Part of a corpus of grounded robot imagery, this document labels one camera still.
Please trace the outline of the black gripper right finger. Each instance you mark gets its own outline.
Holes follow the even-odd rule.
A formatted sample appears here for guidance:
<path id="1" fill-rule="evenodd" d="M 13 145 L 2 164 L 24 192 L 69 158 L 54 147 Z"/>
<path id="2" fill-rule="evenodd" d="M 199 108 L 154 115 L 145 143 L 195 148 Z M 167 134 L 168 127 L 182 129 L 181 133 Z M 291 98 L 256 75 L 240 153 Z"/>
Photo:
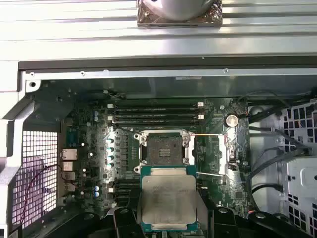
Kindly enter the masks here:
<path id="1" fill-rule="evenodd" d="M 294 221 L 289 223 L 279 219 L 276 215 L 260 210 L 250 211 L 245 218 L 234 213 L 228 207 L 217 207 L 209 198 L 206 189 L 197 190 L 203 206 L 198 215 L 201 226 L 206 226 L 208 238 L 313 238 L 317 236 L 317 203 L 310 203 L 312 216 L 301 219 L 295 216 L 295 209 L 290 218 L 298 219 L 297 226 Z"/>

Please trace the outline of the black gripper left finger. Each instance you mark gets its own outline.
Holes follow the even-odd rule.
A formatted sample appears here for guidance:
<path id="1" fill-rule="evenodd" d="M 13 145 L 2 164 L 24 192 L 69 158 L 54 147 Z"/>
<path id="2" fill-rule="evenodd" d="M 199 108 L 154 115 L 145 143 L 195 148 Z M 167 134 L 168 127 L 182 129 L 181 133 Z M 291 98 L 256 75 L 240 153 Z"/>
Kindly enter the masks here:
<path id="1" fill-rule="evenodd" d="M 142 228 L 137 221 L 140 190 L 129 194 L 127 207 L 108 210 L 106 216 L 82 212 L 46 220 L 27 229 L 28 238 L 140 238 Z"/>

